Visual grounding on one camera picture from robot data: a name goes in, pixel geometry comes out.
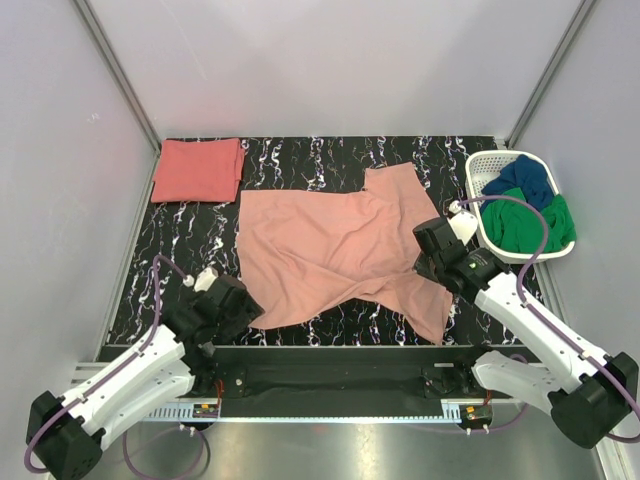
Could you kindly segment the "pink t shirt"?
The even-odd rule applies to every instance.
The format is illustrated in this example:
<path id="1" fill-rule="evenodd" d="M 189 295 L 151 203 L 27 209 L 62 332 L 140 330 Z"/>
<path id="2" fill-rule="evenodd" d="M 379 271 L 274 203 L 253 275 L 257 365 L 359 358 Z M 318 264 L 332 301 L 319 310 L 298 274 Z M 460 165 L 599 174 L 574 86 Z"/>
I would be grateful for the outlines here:
<path id="1" fill-rule="evenodd" d="M 252 327 L 298 325 L 360 299 L 441 343 L 452 296 L 415 272 L 421 249 L 413 234 L 438 216 L 410 163 L 366 170 L 358 192 L 243 191 L 240 275 L 264 311 Z"/>

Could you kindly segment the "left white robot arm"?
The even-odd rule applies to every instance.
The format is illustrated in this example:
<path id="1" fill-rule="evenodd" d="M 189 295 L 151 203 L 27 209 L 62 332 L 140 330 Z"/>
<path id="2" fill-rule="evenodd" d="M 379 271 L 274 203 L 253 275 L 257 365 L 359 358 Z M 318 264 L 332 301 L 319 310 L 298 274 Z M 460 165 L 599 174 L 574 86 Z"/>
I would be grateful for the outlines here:
<path id="1" fill-rule="evenodd" d="M 183 396 L 219 388 L 214 352 L 263 314 L 234 277 L 223 275 L 162 308 L 158 324 L 93 377 L 31 404 L 25 463 L 38 473 L 81 479 L 126 430 Z"/>

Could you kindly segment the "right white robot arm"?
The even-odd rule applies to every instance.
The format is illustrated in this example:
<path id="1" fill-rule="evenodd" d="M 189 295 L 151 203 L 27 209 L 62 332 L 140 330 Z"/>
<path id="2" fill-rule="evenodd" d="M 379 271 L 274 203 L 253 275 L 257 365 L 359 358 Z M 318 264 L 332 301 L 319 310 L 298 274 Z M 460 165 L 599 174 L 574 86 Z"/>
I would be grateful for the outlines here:
<path id="1" fill-rule="evenodd" d="M 464 235 L 473 230 L 446 217 L 415 227 L 421 250 L 416 272 L 498 320 L 540 364 L 486 351 L 454 371 L 455 387 L 470 397 L 484 389 L 505 393 L 549 415 L 574 444 L 594 448 L 638 412 L 637 362 L 624 352 L 612 356 L 578 335 L 526 292 L 491 251 L 469 250 Z"/>

